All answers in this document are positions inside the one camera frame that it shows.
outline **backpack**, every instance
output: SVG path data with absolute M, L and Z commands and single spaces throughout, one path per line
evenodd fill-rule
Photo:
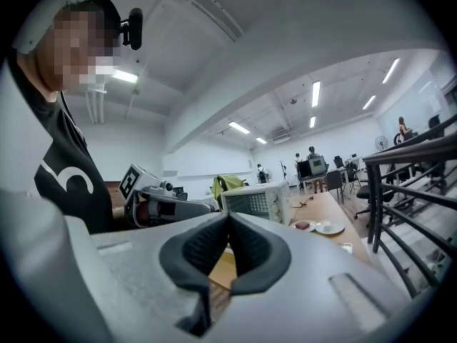
M 258 178 L 259 178 L 261 183 L 266 183 L 266 175 L 265 175 L 265 172 L 263 170 L 258 172 Z

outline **person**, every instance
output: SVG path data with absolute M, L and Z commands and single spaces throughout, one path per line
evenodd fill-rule
M 7 63 L 19 91 L 52 137 L 34 181 L 39 195 L 63 214 L 82 219 L 91 234 L 129 228 L 124 208 L 111 197 L 81 131 L 57 101 L 59 92 L 94 73 L 100 57 L 112 59 L 120 46 L 121 17 L 110 0 L 67 4 L 55 15 L 35 49 L 11 49 Z M 147 202 L 137 211 L 149 220 Z
M 260 184 L 266 183 L 266 173 L 260 164 L 257 164 L 257 179 Z
M 403 140 L 406 141 L 411 139 L 413 137 L 413 130 L 406 127 L 405 120 L 402 116 L 398 118 L 398 124 L 400 125 L 399 129 L 401 136 L 403 136 Z
M 303 185 L 303 181 L 301 180 L 301 176 L 300 176 L 300 169 L 298 168 L 298 163 L 301 163 L 303 161 L 303 159 L 300 157 L 300 154 L 297 152 L 295 154 L 295 169 L 297 170 L 297 177 L 298 177 L 298 189 L 300 191 L 304 190 L 305 189 L 305 186 Z
M 309 154 L 308 154 L 308 157 L 306 158 L 306 160 L 310 160 L 312 158 L 315 158 L 315 157 L 319 157 L 320 155 L 314 150 L 314 146 L 310 146 L 308 148 L 309 150 Z M 318 180 L 313 180 L 313 186 L 314 186 L 314 193 L 317 193 L 317 184 L 319 183 L 319 189 L 321 190 L 321 193 L 323 192 L 323 187 L 322 187 L 322 179 L 318 179 Z

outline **seated person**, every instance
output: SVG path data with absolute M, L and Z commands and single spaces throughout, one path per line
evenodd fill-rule
M 306 160 L 309 160 L 309 159 L 312 159 L 312 158 L 315 158 L 315 157 L 319 157 L 320 155 L 314 150 L 314 146 L 310 146 L 309 147 L 309 155 L 308 157 L 306 158 Z M 323 189 L 322 189 L 322 179 L 318 179 L 318 180 L 313 180 L 313 186 L 314 186 L 314 193 L 317 193 L 317 183 L 319 182 L 319 189 L 321 190 L 321 193 L 323 192 Z

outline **fan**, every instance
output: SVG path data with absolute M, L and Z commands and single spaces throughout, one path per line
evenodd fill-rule
M 387 149 L 387 138 L 384 136 L 378 136 L 376 137 L 376 140 L 374 140 L 374 144 L 379 151 L 383 151 Z
M 271 172 L 271 170 L 264 169 L 263 171 L 265 172 L 265 175 L 266 175 L 266 181 L 267 182 L 271 181 L 271 179 L 273 178 L 273 173 Z

